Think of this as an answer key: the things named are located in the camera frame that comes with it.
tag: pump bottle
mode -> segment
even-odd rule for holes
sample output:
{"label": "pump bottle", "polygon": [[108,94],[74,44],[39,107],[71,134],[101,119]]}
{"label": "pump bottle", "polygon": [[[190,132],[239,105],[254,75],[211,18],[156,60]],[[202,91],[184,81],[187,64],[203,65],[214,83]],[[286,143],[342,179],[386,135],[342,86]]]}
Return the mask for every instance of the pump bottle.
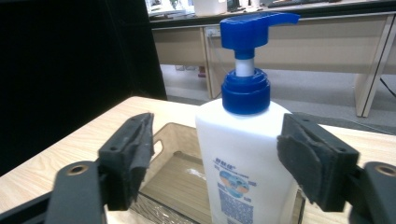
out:
{"label": "pump bottle", "polygon": [[221,44],[234,50],[235,69],[224,78],[222,99],[200,106],[195,120],[212,223],[291,223],[297,184],[276,150],[289,111],[270,101],[270,82],[254,67],[254,49],[268,42],[269,26],[298,20],[262,13],[220,22]]}

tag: electrical outlet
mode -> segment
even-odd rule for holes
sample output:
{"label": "electrical outlet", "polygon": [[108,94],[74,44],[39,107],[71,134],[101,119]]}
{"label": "electrical outlet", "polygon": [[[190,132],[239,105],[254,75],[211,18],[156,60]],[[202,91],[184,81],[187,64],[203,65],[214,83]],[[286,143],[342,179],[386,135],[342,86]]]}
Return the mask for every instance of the electrical outlet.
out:
{"label": "electrical outlet", "polygon": [[205,34],[206,34],[206,36],[212,36],[212,37],[221,36],[220,27],[219,26],[206,26]]}

